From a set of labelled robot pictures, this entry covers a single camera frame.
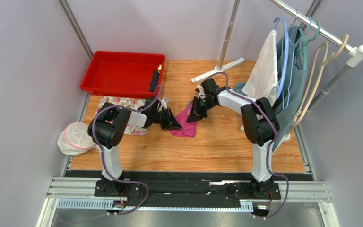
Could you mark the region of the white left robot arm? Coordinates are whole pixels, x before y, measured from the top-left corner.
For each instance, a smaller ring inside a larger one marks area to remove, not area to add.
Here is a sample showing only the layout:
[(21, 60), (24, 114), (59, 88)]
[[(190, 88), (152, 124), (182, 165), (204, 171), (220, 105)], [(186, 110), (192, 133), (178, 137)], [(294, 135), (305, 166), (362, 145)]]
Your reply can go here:
[(120, 196), (126, 191), (130, 184), (124, 181), (119, 143), (128, 126), (146, 129), (152, 124), (159, 124), (162, 130), (182, 129), (166, 102), (154, 97), (149, 97), (137, 110), (109, 102), (103, 104), (88, 126), (88, 135), (97, 145), (103, 167), (95, 196)]

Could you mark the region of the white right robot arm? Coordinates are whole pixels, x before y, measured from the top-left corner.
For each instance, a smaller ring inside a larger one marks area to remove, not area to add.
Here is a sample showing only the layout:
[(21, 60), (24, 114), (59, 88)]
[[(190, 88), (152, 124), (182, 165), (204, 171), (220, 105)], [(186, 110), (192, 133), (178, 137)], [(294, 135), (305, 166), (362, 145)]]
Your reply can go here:
[(213, 78), (203, 81), (195, 89), (188, 123), (208, 117), (208, 111), (216, 106), (227, 107), (240, 113), (243, 130), (252, 143), (253, 169), (251, 171), (252, 193), (259, 197), (268, 193), (272, 186), (272, 147), (280, 129), (277, 117), (267, 98), (251, 99), (220, 87)]

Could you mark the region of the magenta paper napkin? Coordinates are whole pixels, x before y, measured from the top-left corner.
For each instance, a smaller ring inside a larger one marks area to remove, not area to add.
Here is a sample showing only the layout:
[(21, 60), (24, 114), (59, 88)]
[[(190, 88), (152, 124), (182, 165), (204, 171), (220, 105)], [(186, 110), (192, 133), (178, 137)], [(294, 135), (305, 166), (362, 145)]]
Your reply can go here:
[(191, 103), (175, 116), (177, 122), (182, 126), (182, 129), (173, 129), (169, 132), (173, 136), (177, 137), (190, 137), (193, 138), (196, 135), (197, 122), (187, 123), (187, 118), (191, 112)]

